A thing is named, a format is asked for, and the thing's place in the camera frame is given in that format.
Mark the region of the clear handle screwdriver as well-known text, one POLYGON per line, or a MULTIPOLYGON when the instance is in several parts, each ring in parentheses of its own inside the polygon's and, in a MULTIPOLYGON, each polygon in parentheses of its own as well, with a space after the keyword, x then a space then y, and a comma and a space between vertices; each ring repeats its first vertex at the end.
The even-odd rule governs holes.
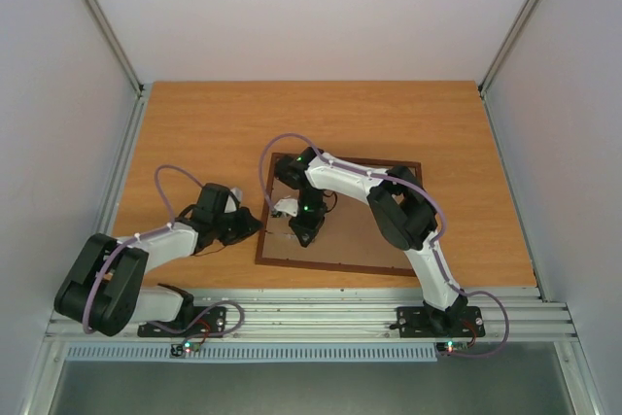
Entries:
POLYGON ((292 234, 292 233, 288 233, 288 232, 266 231, 265 233, 266 233, 266 235, 271 235, 273 237, 278 237, 278 238, 282 238, 282 239, 288 239, 288 240, 295 239, 295 235, 292 234))

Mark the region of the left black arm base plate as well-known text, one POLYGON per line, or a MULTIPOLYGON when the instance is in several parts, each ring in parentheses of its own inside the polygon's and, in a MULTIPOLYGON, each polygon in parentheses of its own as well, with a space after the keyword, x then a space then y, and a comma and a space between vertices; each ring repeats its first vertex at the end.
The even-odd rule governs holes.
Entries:
POLYGON ((165 322, 160 327, 150 323, 140 325, 137 336, 141 338, 181 338, 195 334, 218 334, 225 330, 227 324, 227 311, 224 306, 217 306, 209 312, 202 314, 205 307, 194 306, 190 313, 190 320, 196 316, 201 317, 189 328, 182 326, 182 321, 176 319, 172 322, 165 322))

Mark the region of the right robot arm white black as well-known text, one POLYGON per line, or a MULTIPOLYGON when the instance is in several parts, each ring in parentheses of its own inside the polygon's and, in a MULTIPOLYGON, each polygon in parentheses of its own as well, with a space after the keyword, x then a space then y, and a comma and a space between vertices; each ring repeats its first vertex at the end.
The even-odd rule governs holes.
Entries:
POLYGON ((383 238, 404 252, 419 278, 430 332, 447 335, 462 324, 467 298, 435 245, 440 237, 437 205, 409 168, 371 168, 309 147, 298 156, 281 156, 274 177, 298 192, 296 201, 282 199, 271 208, 290 217, 289 227, 301 247, 308 247, 324 224, 326 191, 358 200, 369 207, 383 238))

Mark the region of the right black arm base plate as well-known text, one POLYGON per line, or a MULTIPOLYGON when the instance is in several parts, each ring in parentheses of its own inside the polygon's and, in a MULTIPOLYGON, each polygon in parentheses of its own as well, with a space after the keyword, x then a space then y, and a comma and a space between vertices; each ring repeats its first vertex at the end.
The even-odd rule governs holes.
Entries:
POLYGON ((390 325, 401 338, 433 337, 484 337, 481 310, 467 306, 457 317, 435 318, 424 306, 402 306, 397 310, 396 321, 390 325))

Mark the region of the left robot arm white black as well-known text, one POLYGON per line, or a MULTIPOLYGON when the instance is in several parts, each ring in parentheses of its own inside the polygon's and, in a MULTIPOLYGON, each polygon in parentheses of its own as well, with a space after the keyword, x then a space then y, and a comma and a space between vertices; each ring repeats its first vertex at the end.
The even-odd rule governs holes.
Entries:
POLYGON ((227 247, 258 233, 261 221, 241 200, 239 189, 206 184, 196 202, 162 227, 122 238, 91 235, 55 295, 54 311, 85 333, 115 336, 129 324, 145 323, 187 334, 200 319, 192 295, 164 284, 146 288, 144 276, 215 242, 227 247))

